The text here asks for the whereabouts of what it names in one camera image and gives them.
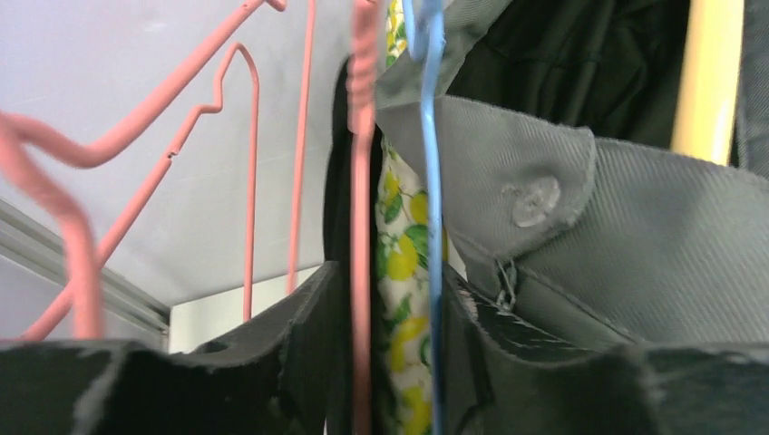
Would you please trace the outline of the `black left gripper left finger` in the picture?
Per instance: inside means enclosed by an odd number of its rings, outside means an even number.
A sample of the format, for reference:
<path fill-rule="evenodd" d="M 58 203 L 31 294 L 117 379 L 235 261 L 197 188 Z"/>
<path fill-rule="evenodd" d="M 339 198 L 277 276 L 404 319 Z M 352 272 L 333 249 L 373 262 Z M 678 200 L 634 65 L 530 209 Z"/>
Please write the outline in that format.
<path fill-rule="evenodd" d="M 335 262 L 191 353 L 132 341 L 1 350 L 4 434 L 348 434 L 348 289 Z"/>

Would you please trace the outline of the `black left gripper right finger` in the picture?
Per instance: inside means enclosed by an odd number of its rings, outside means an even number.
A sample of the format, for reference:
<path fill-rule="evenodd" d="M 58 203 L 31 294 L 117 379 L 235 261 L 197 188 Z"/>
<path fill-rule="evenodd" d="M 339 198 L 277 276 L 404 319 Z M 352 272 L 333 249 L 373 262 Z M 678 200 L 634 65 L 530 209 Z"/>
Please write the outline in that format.
<path fill-rule="evenodd" d="M 764 344 L 593 351 L 501 312 L 443 270 L 448 434 L 765 434 Z"/>

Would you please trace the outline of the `yellow lemon print garment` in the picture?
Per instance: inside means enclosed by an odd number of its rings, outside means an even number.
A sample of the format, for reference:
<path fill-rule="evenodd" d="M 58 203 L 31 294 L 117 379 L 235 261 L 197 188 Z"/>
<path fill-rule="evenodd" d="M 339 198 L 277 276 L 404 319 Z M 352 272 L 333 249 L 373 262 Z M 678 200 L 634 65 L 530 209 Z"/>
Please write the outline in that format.
<path fill-rule="evenodd" d="M 380 148 L 376 285 L 384 302 L 384 367 L 394 396 L 384 414 L 393 434 L 439 434 L 433 412 L 428 193 L 389 139 L 383 138 Z"/>

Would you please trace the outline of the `black skirt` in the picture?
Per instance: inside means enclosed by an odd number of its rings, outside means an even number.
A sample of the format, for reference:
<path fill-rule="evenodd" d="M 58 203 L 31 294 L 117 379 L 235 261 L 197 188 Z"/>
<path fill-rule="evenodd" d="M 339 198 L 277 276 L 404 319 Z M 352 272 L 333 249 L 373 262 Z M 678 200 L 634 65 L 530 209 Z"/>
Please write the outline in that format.
<path fill-rule="evenodd" d="M 353 148 L 353 133 L 347 127 L 347 64 L 345 58 L 336 77 L 334 101 L 332 106 L 332 145 L 326 170 L 325 200 L 323 215 L 323 243 L 326 261 L 336 262 L 341 274 L 342 293 L 342 348 L 346 351 L 340 360 L 342 368 L 337 372 L 340 383 L 335 387 L 334 397 L 338 404 L 329 409 L 327 428 L 330 434 L 354 434 L 354 411 L 358 403 L 353 394 L 353 368 L 351 339 L 353 323 L 350 311 L 350 192 L 351 192 L 351 153 Z M 386 366 L 382 361 L 380 345 L 382 336 L 383 302 L 377 291 L 376 249 L 377 228 L 375 222 L 375 200 L 377 185 L 383 162 L 383 152 L 380 147 L 381 131 L 376 129 L 374 144 L 369 157 L 371 174 L 367 179 L 369 189 L 369 248 L 366 256 L 370 260 L 369 285 L 371 288 L 371 384 L 372 396 L 368 409 L 371 411 L 371 432 L 387 434 L 389 432 L 392 387 L 388 381 Z"/>

